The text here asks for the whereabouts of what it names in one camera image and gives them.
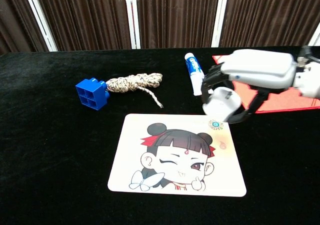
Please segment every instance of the open eye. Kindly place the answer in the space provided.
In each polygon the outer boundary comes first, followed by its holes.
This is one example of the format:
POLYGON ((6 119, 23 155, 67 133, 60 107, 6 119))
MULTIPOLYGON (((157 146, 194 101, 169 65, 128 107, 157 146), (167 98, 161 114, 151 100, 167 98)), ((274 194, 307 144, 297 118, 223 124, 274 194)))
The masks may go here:
POLYGON ((192 169, 196 169, 196 170, 200 170, 201 166, 203 166, 204 164, 202 162, 196 162, 194 164, 191 165, 192 169))

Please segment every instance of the red hair ribbon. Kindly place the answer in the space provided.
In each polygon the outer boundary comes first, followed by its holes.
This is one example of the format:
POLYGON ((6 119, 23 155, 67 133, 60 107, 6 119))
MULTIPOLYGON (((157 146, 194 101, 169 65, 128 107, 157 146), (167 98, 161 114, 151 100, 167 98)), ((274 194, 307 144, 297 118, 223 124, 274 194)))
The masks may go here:
POLYGON ((209 146, 209 148, 210 148, 210 155, 208 156, 208 158, 212 158, 215 156, 214 150, 216 150, 216 149, 213 146, 209 146))
POLYGON ((162 135, 163 133, 155 136, 149 136, 145 138, 141 138, 141 140, 144 140, 142 145, 146 145, 147 147, 152 147, 152 145, 155 143, 155 141, 162 135))

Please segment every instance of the printed logo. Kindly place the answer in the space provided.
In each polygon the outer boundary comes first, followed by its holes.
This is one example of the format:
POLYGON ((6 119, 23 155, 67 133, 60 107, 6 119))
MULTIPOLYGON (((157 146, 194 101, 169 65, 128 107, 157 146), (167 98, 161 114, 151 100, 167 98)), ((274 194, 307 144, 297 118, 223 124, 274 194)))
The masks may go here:
POLYGON ((190 62, 192 64, 193 69, 196 70, 199 67, 198 63, 196 62, 196 60, 194 58, 190 58, 190 62))
POLYGON ((208 125, 213 130, 222 130, 224 128, 224 124, 216 120, 210 120, 208 125))

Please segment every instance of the mouse pad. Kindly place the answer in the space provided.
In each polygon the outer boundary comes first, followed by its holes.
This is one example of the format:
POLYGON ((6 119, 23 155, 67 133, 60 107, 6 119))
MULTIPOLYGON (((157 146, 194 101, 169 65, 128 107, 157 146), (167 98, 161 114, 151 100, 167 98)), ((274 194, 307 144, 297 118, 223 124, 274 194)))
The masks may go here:
MULTIPOLYGON (((228 55, 213 55, 212 58, 216 64, 220 64, 225 61, 227 56, 228 55)), ((234 81, 233 85, 234 91, 241 97, 244 108, 248 109, 251 101, 256 96, 257 91, 241 82, 234 81)), ((300 96, 299 90, 291 87, 280 94, 271 93, 269 99, 262 104, 256 113, 274 113, 310 109, 320 109, 320 100, 300 96)))
POLYGON ((174 195, 247 192, 229 125, 207 115, 127 115, 107 186, 174 195))

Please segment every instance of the white pole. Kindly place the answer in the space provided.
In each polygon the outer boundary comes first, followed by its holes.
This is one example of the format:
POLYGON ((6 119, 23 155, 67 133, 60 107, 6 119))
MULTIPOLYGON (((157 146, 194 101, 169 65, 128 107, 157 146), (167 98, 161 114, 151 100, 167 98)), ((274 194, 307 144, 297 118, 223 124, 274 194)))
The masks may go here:
POLYGON ((34 17, 40 28, 45 44, 50 52, 58 51, 54 37, 50 31, 45 14, 40 6, 39 0, 28 0, 33 11, 34 17))
POLYGON ((225 18, 226 6, 227 0, 218 0, 211 42, 212 48, 219 47, 221 32, 225 18))
POLYGON ((320 46, 320 22, 309 41, 309 46, 320 46))
POLYGON ((132 49, 140 49, 137 0, 125 0, 132 49))

